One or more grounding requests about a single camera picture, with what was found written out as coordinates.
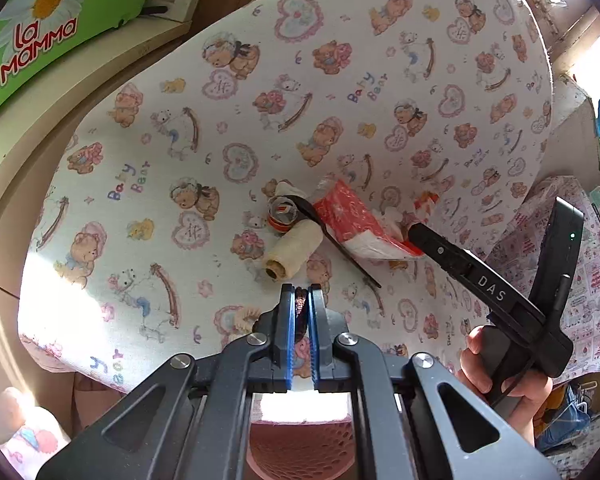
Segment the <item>thread spool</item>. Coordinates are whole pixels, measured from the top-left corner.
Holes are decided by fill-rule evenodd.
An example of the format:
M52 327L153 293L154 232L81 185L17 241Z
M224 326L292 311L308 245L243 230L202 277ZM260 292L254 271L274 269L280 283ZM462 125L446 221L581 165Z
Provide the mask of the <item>thread spool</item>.
M322 229L316 222L299 221L264 255L265 272L277 281L291 278L321 242Z

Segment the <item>silver bolt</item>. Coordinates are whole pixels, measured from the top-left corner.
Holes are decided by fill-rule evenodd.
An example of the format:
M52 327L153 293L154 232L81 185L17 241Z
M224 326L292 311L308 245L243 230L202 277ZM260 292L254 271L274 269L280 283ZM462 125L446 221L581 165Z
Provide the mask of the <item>silver bolt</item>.
M251 346L262 346L267 342L267 336L262 332L251 332L247 336L247 343Z
M431 368L433 366L433 357L425 352L419 352L412 358L413 364L420 368Z
M187 354L178 354L174 355L169 361L171 368L177 368L178 370L182 370L183 368L189 368L191 364L191 357Z
M351 332L343 332L338 336L338 342L344 346L353 346L358 342L358 336Z

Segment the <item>white shelf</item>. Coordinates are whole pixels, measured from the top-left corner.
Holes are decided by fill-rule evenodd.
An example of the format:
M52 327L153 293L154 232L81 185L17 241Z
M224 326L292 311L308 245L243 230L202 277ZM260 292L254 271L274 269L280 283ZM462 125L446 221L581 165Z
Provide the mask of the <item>white shelf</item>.
M34 149L81 101L189 27L141 16L76 47L24 84L0 107L0 199Z

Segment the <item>pink and white printed cloth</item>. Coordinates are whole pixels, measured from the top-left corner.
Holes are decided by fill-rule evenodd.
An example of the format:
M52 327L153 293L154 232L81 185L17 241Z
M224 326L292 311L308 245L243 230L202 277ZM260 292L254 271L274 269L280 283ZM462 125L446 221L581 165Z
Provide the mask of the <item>pink and white printed cloth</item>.
M332 173L485 258L535 179L551 106L524 0L256 0L77 127L32 236L22 341L124 392L175 353L221 351L278 302L261 260L283 180L311 192ZM458 368L484 305L427 258L362 264L382 289L328 242L291 281L320 283L386 352ZM306 340L294 368L310 376Z

